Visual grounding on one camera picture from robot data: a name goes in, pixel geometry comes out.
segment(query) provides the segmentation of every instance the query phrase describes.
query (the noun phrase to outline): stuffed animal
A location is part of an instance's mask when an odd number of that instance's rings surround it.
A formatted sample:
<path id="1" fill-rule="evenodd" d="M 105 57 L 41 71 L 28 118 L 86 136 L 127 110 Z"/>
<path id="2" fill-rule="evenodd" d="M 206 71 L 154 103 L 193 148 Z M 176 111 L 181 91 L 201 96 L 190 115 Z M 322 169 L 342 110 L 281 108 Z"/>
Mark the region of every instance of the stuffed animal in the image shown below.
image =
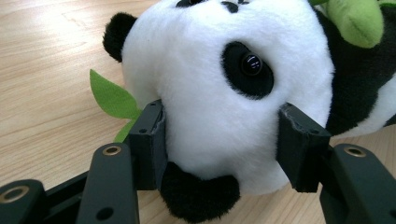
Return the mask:
<path id="1" fill-rule="evenodd" d="M 104 46 L 125 89 L 139 108 L 164 105 L 160 192 L 170 212 L 201 222 L 240 193 L 284 186 L 276 140 L 285 103 L 336 136 L 395 123 L 396 10 L 386 2 L 373 47 L 351 44 L 342 22 L 307 0 L 162 0 L 138 19 L 115 15 Z"/>

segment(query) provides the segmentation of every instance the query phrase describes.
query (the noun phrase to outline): black ear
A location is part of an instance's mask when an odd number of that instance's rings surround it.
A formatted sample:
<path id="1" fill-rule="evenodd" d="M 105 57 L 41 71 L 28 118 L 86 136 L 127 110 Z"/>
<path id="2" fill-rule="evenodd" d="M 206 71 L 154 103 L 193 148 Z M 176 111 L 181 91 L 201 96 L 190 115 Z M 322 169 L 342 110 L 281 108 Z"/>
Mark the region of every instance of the black ear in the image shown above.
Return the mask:
<path id="1" fill-rule="evenodd" d="M 170 213 L 189 223 L 219 218 L 239 200 L 239 184 L 231 175 L 201 180 L 168 162 L 160 189 Z"/>
<path id="2" fill-rule="evenodd" d="M 106 26 L 103 46 L 107 53 L 119 63 L 122 62 L 121 51 L 125 38 L 136 20 L 137 18 L 132 15 L 119 12 L 111 18 L 111 21 Z"/>

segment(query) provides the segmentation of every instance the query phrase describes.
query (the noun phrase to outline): wood grain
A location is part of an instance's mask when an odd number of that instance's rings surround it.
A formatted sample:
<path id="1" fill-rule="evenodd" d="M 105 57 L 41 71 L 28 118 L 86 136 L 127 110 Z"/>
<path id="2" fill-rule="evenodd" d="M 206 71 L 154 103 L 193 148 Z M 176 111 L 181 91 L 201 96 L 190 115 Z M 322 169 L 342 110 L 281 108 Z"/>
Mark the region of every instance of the wood grain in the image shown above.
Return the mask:
<path id="1" fill-rule="evenodd" d="M 0 2 L 0 186 L 34 178 L 50 189 L 89 169 L 92 153 L 112 141 L 125 120 L 92 97 L 89 70 L 122 85 L 120 65 L 102 47 L 110 17 L 139 16 L 157 1 L 29 0 Z M 370 148 L 396 175 L 396 128 L 333 140 Z M 142 223 L 184 223 L 156 191 L 139 192 Z M 290 186 L 244 196 L 209 223 L 324 223 L 317 194 Z"/>

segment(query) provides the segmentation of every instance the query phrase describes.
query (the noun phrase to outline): panda ear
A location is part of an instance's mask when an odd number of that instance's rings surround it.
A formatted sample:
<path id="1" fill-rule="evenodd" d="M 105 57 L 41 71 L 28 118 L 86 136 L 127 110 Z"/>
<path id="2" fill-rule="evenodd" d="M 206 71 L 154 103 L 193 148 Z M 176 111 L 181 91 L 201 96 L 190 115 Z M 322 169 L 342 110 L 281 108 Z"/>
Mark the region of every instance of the panda ear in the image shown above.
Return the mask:
<path id="1" fill-rule="evenodd" d="M 126 36 L 129 34 L 136 20 L 137 18 L 130 14 L 119 12 L 106 25 L 103 46 L 107 53 L 119 63 L 122 62 L 121 51 Z"/>

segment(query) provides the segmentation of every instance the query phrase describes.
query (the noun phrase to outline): plastic eye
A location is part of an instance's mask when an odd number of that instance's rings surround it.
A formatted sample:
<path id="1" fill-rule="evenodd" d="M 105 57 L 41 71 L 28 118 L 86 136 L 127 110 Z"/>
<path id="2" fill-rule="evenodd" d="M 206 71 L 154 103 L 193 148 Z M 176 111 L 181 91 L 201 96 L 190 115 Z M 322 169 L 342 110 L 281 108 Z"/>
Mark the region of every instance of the plastic eye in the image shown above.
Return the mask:
<path id="1" fill-rule="evenodd" d="M 247 76 L 257 76 L 262 70 L 262 60 L 257 55 L 250 52 L 243 58 L 241 69 Z"/>

